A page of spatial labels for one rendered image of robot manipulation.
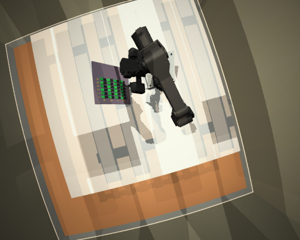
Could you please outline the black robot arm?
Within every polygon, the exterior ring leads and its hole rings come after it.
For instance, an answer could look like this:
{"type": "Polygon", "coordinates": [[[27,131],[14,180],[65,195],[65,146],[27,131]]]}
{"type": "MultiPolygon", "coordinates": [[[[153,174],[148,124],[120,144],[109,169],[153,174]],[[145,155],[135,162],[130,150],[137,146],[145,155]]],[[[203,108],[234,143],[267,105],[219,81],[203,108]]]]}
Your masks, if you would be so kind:
{"type": "Polygon", "coordinates": [[[124,78],[131,79],[137,76],[141,67],[152,75],[153,86],[163,91],[172,107],[171,118],[177,127],[183,127],[193,122],[195,114],[190,106],[187,106],[171,77],[169,55],[160,41],[153,41],[147,27],[139,27],[132,34],[132,39],[138,48],[138,60],[122,58],[119,71],[124,78]]]}

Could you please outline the grey switch panel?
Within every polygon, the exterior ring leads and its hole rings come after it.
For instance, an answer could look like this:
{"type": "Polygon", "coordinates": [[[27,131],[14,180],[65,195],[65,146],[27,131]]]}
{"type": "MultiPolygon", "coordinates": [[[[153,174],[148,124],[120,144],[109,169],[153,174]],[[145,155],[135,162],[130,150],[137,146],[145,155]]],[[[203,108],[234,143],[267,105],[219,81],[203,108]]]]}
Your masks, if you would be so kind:
{"type": "Polygon", "coordinates": [[[121,75],[120,68],[95,61],[91,65],[94,104],[130,105],[129,79],[121,75]]]}

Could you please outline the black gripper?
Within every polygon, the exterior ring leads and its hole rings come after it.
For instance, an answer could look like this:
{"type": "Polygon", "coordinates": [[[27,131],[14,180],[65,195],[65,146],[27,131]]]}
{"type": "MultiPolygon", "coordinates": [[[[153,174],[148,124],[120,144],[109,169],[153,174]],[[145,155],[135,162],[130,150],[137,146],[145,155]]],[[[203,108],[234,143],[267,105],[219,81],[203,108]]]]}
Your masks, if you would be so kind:
{"type": "MultiPolygon", "coordinates": [[[[138,49],[131,47],[128,50],[128,59],[138,60],[137,52],[139,52],[138,49]]],[[[137,74],[137,76],[135,76],[136,82],[129,82],[129,85],[127,85],[127,87],[130,88],[130,91],[132,93],[144,94],[146,92],[145,84],[142,83],[141,77],[146,77],[146,74],[150,74],[150,71],[146,71],[145,69],[143,69],[140,63],[138,63],[137,68],[139,68],[139,73],[137,74]]]]}

